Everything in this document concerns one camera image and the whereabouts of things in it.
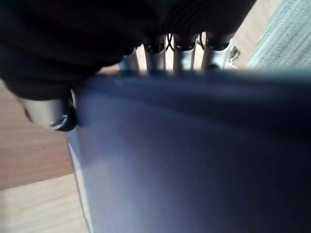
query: wooden floor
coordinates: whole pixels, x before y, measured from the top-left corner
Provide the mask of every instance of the wooden floor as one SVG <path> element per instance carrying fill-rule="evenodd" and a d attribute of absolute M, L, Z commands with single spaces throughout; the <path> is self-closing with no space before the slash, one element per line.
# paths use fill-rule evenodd
<path fill-rule="evenodd" d="M 0 81 L 0 190 L 72 173 L 64 135 L 30 123 Z"/>
<path fill-rule="evenodd" d="M 234 38 L 247 65 L 280 0 L 258 0 Z M 143 48 L 140 67 L 145 68 Z M 195 67 L 203 51 L 196 50 Z M 168 68 L 173 53 L 167 53 Z M 29 123 L 0 82 L 0 233 L 86 233 L 64 135 Z"/>

